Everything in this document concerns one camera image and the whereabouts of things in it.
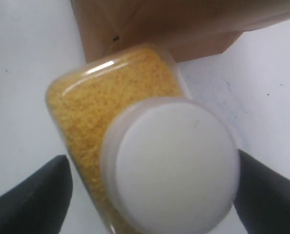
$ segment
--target brown cardboard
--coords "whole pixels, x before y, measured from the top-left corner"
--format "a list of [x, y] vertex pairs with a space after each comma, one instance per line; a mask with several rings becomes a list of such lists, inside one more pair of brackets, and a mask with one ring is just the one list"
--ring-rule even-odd
[[176, 61], [224, 52], [242, 32], [290, 19], [290, 0], [73, 0], [87, 61], [151, 42]]

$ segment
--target yellow granules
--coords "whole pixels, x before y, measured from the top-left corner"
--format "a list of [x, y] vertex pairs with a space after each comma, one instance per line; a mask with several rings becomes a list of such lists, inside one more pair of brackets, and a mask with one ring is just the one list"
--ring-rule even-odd
[[99, 171], [99, 151], [112, 120], [150, 97], [183, 96], [170, 67], [151, 48], [71, 73], [52, 83], [47, 103], [103, 220], [117, 234], [137, 233], [109, 201]]

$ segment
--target white surface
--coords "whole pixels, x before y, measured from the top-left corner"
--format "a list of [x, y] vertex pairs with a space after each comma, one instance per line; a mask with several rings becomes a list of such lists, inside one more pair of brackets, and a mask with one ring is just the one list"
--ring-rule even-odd
[[[44, 94], [83, 63], [68, 0], [0, 0], [0, 195], [66, 153]], [[180, 67], [193, 97], [228, 123], [238, 146], [290, 178], [290, 21]], [[61, 233], [106, 233], [72, 170], [74, 194]], [[234, 209], [211, 232], [245, 233]]]
[[212, 229], [232, 206], [239, 179], [226, 127], [182, 98], [147, 99], [119, 115], [106, 134], [102, 164], [116, 207], [151, 234]]

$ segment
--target white plastic cap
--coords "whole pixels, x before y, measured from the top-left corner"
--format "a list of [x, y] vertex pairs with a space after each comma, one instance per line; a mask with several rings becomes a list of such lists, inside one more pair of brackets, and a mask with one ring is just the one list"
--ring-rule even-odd
[[237, 148], [209, 111], [183, 98], [139, 102], [109, 127], [101, 152], [106, 191], [145, 234], [203, 234], [229, 211]]

